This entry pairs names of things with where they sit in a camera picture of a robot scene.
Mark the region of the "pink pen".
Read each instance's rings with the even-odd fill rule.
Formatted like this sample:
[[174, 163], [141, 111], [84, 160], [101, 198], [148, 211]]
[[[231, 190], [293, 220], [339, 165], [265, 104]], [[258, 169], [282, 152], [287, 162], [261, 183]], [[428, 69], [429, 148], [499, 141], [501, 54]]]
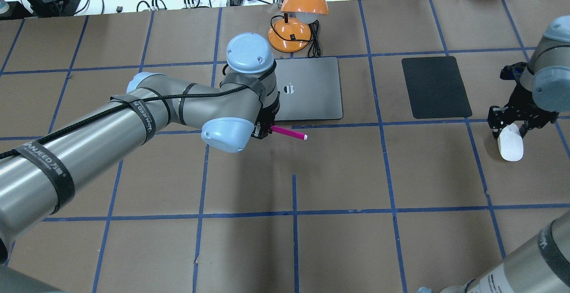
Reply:
[[286, 129], [283, 127], [279, 127], [276, 125], [273, 125], [271, 127], [271, 130], [273, 133], [277, 133], [277, 134], [282, 134], [282, 135], [286, 135], [292, 138], [296, 138], [296, 139], [301, 139], [303, 141], [306, 141], [308, 139], [308, 135], [306, 135], [305, 133], [299, 132], [299, 131], [293, 131], [290, 129]]

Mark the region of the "white computer mouse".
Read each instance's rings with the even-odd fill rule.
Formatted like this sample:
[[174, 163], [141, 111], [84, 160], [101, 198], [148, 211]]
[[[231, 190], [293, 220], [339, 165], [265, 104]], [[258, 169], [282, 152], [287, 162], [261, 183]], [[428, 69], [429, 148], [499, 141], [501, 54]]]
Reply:
[[523, 138], [516, 124], [506, 126], [497, 138], [497, 147], [505, 161], [520, 161], [524, 154]]

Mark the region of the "black mousepad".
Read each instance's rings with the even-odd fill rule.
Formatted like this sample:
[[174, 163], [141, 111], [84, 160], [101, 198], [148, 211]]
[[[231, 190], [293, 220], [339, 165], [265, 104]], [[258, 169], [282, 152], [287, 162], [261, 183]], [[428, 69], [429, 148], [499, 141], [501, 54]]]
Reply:
[[415, 119], [472, 116], [455, 57], [408, 57], [401, 64]]

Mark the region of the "grey closed laptop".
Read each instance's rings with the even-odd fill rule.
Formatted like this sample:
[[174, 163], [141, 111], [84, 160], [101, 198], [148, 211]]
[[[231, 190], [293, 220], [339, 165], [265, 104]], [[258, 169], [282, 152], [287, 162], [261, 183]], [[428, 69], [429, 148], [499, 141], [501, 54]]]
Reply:
[[276, 121], [343, 118], [342, 89], [335, 57], [277, 59], [280, 92]]

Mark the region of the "orange desk lamp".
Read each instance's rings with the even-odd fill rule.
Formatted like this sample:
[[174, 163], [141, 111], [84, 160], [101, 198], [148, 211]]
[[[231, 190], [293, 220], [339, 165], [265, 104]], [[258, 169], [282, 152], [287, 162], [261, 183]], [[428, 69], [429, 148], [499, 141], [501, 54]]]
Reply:
[[284, 53], [301, 51], [316, 45], [316, 21], [329, 14], [326, 0], [283, 0], [281, 14], [270, 21], [268, 40]]

